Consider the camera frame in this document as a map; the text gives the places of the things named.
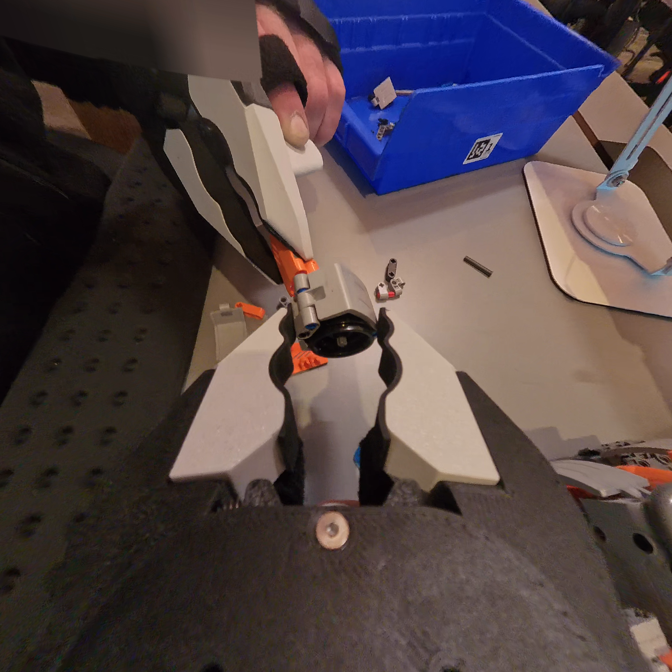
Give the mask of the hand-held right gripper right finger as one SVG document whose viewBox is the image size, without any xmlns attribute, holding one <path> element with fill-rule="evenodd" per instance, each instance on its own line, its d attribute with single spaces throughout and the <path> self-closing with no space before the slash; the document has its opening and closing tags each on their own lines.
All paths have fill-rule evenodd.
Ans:
<svg viewBox="0 0 672 672">
<path fill-rule="evenodd" d="M 439 483 L 498 485 L 453 364 L 396 311 L 380 309 L 376 336 L 384 390 L 361 442 L 362 495 L 388 495 L 395 480 L 414 481 L 424 492 Z"/>
</svg>

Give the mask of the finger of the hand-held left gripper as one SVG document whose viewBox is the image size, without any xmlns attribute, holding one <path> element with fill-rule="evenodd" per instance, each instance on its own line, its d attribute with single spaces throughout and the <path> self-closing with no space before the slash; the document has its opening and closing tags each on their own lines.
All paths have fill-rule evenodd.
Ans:
<svg viewBox="0 0 672 672">
<path fill-rule="evenodd" d="M 304 260 L 313 258 L 307 213 L 297 178 L 316 171 L 316 145 L 288 144 L 276 114 L 258 104 L 239 103 L 243 149 L 237 172 L 251 187 L 261 219 Z"/>
<path fill-rule="evenodd" d="M 236 173 L 218 127 L 202 116 L 165 119 L 163 125 L 164 163 L 180 192 L 234 251 L 267 279 L 281 280 L 269 235 L 282 239 L 261 219 L 252 189 Z"/>
</svg>

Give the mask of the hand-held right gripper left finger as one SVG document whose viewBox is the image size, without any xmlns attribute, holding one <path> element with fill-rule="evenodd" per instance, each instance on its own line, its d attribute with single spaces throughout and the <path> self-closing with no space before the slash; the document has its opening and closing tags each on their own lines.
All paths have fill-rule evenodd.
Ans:
<svg viewBox="0 0 672 672">
<path fill-rule="evenodd" d="M 304 458 L 286 383 L 296 340 L 290 307 L 278 310 L 221 360 L 169 473 L 174 483 L 225 480 L 242 496 L 265 479 L 303 501 Z"/>
</svg>

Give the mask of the orange toy bracket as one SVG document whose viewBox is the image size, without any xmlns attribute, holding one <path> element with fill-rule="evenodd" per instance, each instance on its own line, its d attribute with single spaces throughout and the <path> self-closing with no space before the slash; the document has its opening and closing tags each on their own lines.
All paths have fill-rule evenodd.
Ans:
<svg viewBox="0 0 672 672">
<path fill-rule="evenodd" d="M 314 259 L 304 260 L 301 256 L 295 254 L 274 234 L 269 235 L 269 246 L 281 280 L 268 279 L 276 285 L 283 284 L 290 300 L 293 301 L 296 298 L 295 275 L 313 273 L 319 269 L 319 265 Z"/>
</svg>

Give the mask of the grey toy motor block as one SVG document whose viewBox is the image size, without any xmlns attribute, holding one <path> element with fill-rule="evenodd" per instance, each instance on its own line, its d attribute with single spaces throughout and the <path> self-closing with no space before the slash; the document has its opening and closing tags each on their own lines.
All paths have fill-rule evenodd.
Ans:
<svg viewBox="0 0 672 672">
<path fill-rule="evenodd" d="M 377 318 L 367 288 L 350 269 L 332 264 L 294 277 L 292 311 L 304 349 L 332 358 L 357 356 L 376 338 Z"/>
</svg>

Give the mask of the person's left hand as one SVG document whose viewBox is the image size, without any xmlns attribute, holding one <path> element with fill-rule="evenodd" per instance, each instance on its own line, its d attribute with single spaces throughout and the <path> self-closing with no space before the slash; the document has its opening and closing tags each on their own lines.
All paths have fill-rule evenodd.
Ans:
<svg viewBox="0 0 672 672">
<path fill-rule="evenodd" d="M 345 102 L 343 74 L 318 46 L 270 3 L 255 3 L 261 87 L 279 117 L 286 142 L 317 147 L 337 130 Z"/>
</svg>

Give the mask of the grey curved toy panel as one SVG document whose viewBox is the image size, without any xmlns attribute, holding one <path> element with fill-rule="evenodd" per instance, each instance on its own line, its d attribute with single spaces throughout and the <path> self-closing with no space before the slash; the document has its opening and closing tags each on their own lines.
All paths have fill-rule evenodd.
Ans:
<svg viewBox="0 0 672 672">
<path fill-rule="evenodd" d="M 219 364 L 246 340 L 247 323 L 241 307 L 229 303 L 219 304 L 210 313 L 214 329 L 215 357 Z"/>
</svg>

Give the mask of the pile of small toy parts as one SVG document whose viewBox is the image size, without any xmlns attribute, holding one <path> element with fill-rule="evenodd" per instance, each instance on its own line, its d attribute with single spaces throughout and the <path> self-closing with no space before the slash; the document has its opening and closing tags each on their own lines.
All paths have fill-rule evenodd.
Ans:
<svg viewBox="0 0 672 672">
<path fill-rule="evenodd" d="M 377 85 L 373 92 L 368 96 L 368 101 L 373 107 L 380 111 L 389 107 L 397 98 L 397 93 L 390 77 L 387 77 L 379 85 Z M 381 141 L 394 128 L 394 123 L 390 122 L 385 117 L 378 118 L 378 128 L 376 131 L 376 139 Z"/>
</svg>

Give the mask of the black dimpled pad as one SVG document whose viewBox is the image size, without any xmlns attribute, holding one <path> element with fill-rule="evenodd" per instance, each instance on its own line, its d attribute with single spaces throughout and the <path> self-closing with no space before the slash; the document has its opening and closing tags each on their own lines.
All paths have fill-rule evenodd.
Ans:
<svg viewBox="0 0 672 672">
<path fill-rule="evenodd" d="M 40 610 L 93 490 L 183 388 L 211 274 L 198 226 L 137 140 L 1 408 L 2 629 Z"/>
</svg>

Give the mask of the grey orange toy tracked robot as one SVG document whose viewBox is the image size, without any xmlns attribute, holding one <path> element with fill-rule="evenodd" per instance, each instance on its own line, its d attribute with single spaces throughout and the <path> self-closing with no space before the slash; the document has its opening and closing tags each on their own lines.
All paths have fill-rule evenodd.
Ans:
<svg viewBox="0 0 672 672">
<path fill-rule="evenodd" d="M 550 461 L 597 541 L 652 671 L 671 670 L 671 439 L 618 441 Z"/>
</svg>

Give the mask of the blue bin with white tag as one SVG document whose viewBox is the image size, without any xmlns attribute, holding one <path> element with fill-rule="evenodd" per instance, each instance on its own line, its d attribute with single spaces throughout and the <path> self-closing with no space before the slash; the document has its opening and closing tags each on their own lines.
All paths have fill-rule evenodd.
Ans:
<svg viewBox="0 0 672 672">
<path fill-rule="evenodd" d="M 536 154 L 618 66 L 526 1 L 316 4 L 341 47 L 334 139 L 379 195 Z M 368 96 L 387 77 L 380 111 Z"/>
</svg>

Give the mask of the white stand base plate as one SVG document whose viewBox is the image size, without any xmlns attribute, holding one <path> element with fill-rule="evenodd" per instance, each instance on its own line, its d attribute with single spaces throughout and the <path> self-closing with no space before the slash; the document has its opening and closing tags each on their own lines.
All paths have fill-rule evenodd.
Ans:
<svg viewBox="0 0 672 672">
<path fill-rule="evenodd" d="M 523 168 L 551 279 L 570 298 L 671 317 L 671 240 L 629 174 L 671 112 L 671 78 L 614 161 L 599 173 L 542 161 Z"/>
</svg>

